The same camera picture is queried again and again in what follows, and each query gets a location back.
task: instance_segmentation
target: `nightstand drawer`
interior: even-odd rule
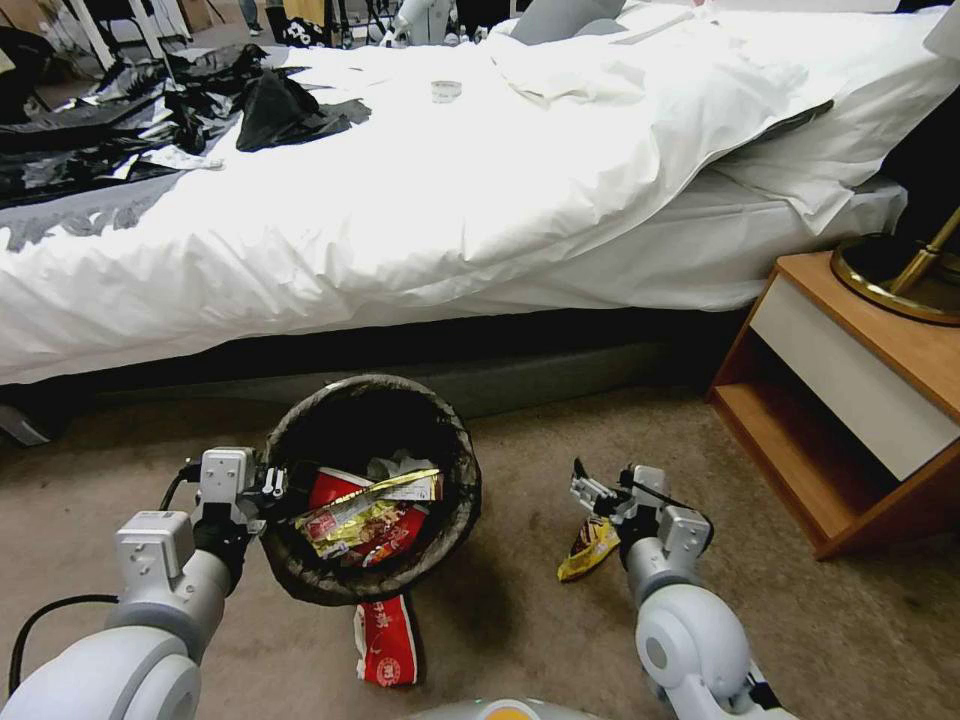
[[[960,437],[960,425],[782,275],[750,327],[897,479]]]

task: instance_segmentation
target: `lamp base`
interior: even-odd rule
[[[919,249],[891,235],[864,235],[840,243],[830,267],[847,287],[887,310],[924,322],[960,325],[960,287],[935,270],[904,295],[890,292],[891,282]]]

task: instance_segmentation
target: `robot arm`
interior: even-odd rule
[[[203,454],[192,520],[134,515],[115,536],[124,590],[106,629],[30,675],[0,720],[190,720],[204,650],[263,528],[258,505],[285,489],[280,471],[267,473],[269,492],[256,487],[252,448],[214,448]]]
[[[610,518],[637,604],[637,653],[657,693],[679,720],[733,717],[788,720],[752,660],[743,625],[723,600],[701,587],[696,559],[713,527],[667,496],[662,470],[630,467],[608,488],[574,464],[570,492]]]
[[[439,45],[453,5],[454,0],[404,0],[380,45]]]

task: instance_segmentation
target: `carpet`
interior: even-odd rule
[[[191,400],[98,410],[50,446],[0,444],[0,656],[34,609],[116,592],[111,532],[155,507],[187,456],[262,447],[286,408]],[[400,717],[461,699],[528,696],[612,720],[666,718],[633,647],[635,610],[615,556],[560,585],[583,512],[567,492],[575,455],[612,483],[628,462],[666,469],[716,539],[705,585],[743,621],[754,655],[801,718],[915,720],[960,706],[960,556],[945,536],[818,563],[787,511],[713,411],[686,389],[631,388],[473,420],[483,516],[412,592],[423,682],[356,679],[351,608],[298,603],[251,546],[203,662],[198,717]],[[181,489],[174,507],[189,509]],[[101,626],[105,608],[60,610],[31,635],[25,672]]]

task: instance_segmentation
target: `wooden nightstand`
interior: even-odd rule
[[[777,261],[708,393],[818,559],[960,527],[960,328]]]

